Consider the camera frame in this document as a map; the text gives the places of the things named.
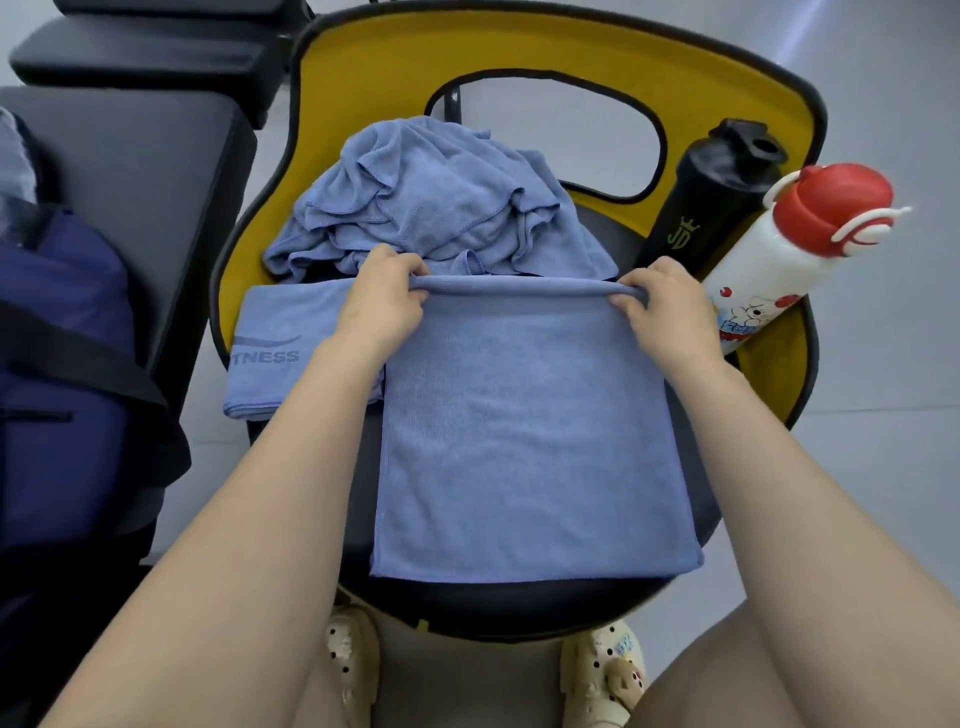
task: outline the finger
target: finger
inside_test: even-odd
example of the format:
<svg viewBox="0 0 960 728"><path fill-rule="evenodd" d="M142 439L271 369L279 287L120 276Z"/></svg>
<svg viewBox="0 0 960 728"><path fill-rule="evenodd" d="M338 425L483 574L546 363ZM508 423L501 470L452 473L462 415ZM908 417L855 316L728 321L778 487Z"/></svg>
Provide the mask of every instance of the finger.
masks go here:
<svg viewBox="0 0 960 728"><path fill-rule="evenodd" d="M663 277L663 273L653 268L635 268L626 276L618 280L621 285L631 285L634 288L651 288Z"/></svg>
<svg viewBox="0 0 960 728"><path fill-rule="evenodd" d="M643 303L625 293L614 293L610 296L610 303L614 308L623 311L631 328L640 333L647 317L647 309L643 307Z"/></svg>
<svg viewBox="0 0 960 728"><path fill-rule="evenodd" d="M396 251L386 243L380 243L367 253L367 260L386 260L389 257L396 257Z"/></svg>
<svg viewBox="0 0 960 728"><path fill-rule="evenodd" d="M650 264L650 270L663 273L670 278L689 278L686 268L669 255L661 255Z"/></svg>
<svg viewBox="0 0 960 728"><path fill-rule="evenodd" d="M430 269L427 267L426 263L423 262L423 258L416 253L404 253L401 254L398 259L402 263L403 267L407 269L407 273L410 273L414 276L430 275Z"/></svg>

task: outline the blue towel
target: blue towel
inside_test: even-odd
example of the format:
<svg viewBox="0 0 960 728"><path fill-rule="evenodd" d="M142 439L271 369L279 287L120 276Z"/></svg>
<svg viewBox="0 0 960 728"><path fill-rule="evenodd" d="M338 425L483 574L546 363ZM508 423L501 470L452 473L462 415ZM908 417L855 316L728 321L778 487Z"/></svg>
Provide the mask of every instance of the blue towel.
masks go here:
<svg viewBox="0 0 960 728"><path fill-rule="evenodd" d="M380 243L420 254L437 275L616 275L541 153L428 116L382 121L348 139L263 261L296 282L319 260L355 276Z"/></svg>
<svg viewBox="0 0 960 728"><path fill-rule="evenodd" d="M371 574L492 583L703 564L663 377L616 283L417 279L387 362Z"/></svg>
<svg viewBox="0 0 960 728"><path fill-rule="evenodd" d="M247 291L233 335L224 414L269 420L303 374L310 355L337 327L353 279L256 285ZM370 393L381 399L382 372Z"/></svg>

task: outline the bottle cap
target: bottle cap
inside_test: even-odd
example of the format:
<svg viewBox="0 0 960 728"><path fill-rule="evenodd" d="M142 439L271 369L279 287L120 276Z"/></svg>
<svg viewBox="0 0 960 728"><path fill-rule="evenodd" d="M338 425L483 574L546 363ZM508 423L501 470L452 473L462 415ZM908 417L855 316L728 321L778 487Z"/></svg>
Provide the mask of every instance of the bottle cap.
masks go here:
<svg viewBox="0 0 960 728"><path fill-rule="evenodd" d="M804 167L763 198L780 233L820 257L857 255L880 242L911 209L894 209L893 202L894 189L883 175L849 162Z"/></svg>

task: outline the white floor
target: white floor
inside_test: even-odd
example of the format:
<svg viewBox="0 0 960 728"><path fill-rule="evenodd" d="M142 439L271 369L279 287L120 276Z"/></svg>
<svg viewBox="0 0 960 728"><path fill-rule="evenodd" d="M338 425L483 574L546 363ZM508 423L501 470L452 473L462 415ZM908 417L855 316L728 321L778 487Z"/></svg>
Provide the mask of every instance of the white floor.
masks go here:
<svg viewBox="0 0 960 728"><path fill-rule="evenodd" d="M337 8L350 4L336 0ZM875 166L890 177L898 202L916 208L879 250L849 261L813 297L820 375L795 433L960 595L960 328L953 308L960 283L954 217L960 199L955 131L960 9L952 0L581 4L717 36L797 71L827 103L821 160ZM331 0L313 5L318 11L335 9ZM50 0L5 0L4 11L3 54L55 13ZM0 84L16 83L2 65ZM267 127L258 133L248 201L283 150L288 102L281 91ZM607 133L596 131L598 137ZM551 163L569 169L576 160L551 158ZM246 450L244 427L220 413L223 388L224 370L207 337L182 417L195 465L169 490L157 552L174 541ZM720 529L702 569L630 616L651 671L662 671L742 597L730 543ZM555 646L491 648L415 635L389 623L381 627L385 664L378 725L559 724Z"/></svg>

